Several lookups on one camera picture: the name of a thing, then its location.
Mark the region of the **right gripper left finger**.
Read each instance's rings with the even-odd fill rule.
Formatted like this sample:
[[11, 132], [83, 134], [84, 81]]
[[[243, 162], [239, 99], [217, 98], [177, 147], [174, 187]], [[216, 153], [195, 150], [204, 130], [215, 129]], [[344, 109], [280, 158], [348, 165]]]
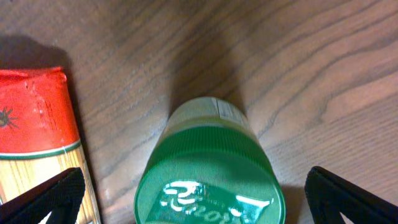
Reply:
[[74, 224], [85, 194], [85, 179], [72, 167], [1, 205], [1, 223]]

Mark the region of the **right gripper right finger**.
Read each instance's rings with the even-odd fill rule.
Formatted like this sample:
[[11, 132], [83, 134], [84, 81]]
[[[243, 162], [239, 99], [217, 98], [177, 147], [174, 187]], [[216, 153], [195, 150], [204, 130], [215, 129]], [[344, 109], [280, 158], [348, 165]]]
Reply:
[[305, 181], [305, 196], [316, 224], [397, 223], [397, 206], [348, 182], [336, 174], [314, 166]]

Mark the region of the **orange spaghetti packet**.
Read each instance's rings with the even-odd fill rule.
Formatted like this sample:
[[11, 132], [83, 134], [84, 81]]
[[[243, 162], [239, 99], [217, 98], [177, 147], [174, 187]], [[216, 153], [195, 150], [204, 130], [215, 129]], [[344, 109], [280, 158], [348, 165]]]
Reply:
[[79, 167], [85, 194], [77, 223], [100, 215], [62, 68], [1, 70], [1, 203]]

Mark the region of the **green lid jar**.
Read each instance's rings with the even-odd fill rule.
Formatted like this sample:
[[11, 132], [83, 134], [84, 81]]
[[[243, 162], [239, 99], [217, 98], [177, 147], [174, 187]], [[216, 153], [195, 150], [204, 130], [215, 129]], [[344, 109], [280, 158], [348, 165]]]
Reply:
[[285, 200], [245, 115], [200, 97], [169, 118], [137, 187], [137, 223], [284, 223]]

